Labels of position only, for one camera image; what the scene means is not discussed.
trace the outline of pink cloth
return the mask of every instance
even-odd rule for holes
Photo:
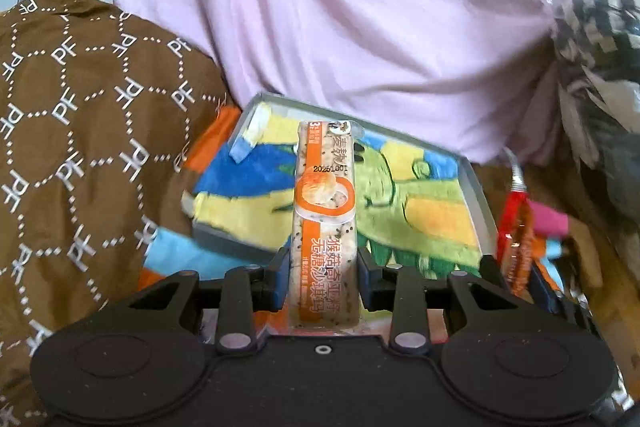
[[[545,162],[559,128],[539,0],[114,0],[261,90],[366,118],[486,162]]]
[[[539,235],[564,238],[569,235],[569,216],[542,203],[529,201],[533,211],[533,228]]]

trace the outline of brown fabric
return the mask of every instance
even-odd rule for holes
[[[135,291],[156,226],[189,232],[180,165],[228,95],[210,58],[97,0],[0,16],[0,73],[0,426],[13,427],[43,418],[34,348]]]

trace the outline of snack wrapper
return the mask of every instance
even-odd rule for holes
[[[296,163],[289,310],[291,325],[358,323],[353,136],[349,121],[302,122]]]

